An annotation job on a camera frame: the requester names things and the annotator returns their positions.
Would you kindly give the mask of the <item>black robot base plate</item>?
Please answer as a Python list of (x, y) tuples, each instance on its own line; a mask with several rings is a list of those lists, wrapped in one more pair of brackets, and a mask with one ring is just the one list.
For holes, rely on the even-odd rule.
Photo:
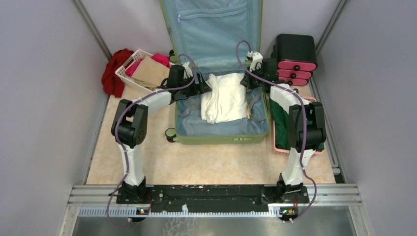
[(307, 188), (273, 185), (123, 185), (118, 204), (149, 204), (152, 213), (251, 213), (268, 212), (270, 204), (309, 203)]

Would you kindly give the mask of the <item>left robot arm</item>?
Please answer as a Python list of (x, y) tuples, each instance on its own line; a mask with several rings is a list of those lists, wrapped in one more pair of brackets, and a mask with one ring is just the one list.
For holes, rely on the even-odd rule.
[(147, 199), (141, 145), (147, 135), (149, 115), (176, 101), (210, 90), (201, 72), (184, 63), (173, 65), (168, 77), (150, 94), (135, 101), (120, 100), (111, 127), (124, 169), (124, 176), (112, 193), (118, 204), (141, 204)]

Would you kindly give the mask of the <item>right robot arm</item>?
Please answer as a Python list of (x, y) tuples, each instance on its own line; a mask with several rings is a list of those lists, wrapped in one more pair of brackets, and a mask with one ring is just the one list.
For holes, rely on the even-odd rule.
[(308, 143), (310, 138), (307, 137), (307, 109), (313, 110), (319, 103), (311, 103), (303, 99), (297, 92), (290, 88), (289, 85), (279, 85), (267, 81), (253, 72), (238, 59), (238, 63), (245, 70), (247, 75), (265, 82), (270, 85), (270, 97), (273, 101), (280, 104), (289, 115), (287, 136), (290, 143), (289, 159), (286, 168), (280, 174), (277, 182), (277, 190), (273, 196), (275, 201), (284, 203), (309, 203), (308, 193), (303, 184), (303, 178), (309, 178), (306, 174), (305, 165), (316, 148), (324, 142), (319, 138), (317, 143)]

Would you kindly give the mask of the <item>white garment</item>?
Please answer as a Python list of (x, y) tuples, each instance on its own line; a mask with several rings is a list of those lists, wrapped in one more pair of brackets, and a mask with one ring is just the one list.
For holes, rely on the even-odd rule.
[(216, 76), (210, 74), (207, 85), (211, 92), (201, 95), (201, 118), (210, 124), (247, 117), (246, 88), (243, 73)]

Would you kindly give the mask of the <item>dark green garment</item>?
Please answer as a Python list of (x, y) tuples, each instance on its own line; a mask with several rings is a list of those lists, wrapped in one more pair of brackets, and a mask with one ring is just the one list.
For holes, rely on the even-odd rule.
[[(308, 98), (310, 103), (306, 110), (306, 147), (320, 154), (325, 149), (324, 141), (327, 138), (324, 121), (323, 105), (314, 98)], [(303, 138), (303, 116), (300, 107), (290, 109), (287, 113), (276, 102), (270, 102), (273, 124), (274, 149), (279, 153), (288, 154), (292, 145), (300, 151)]]

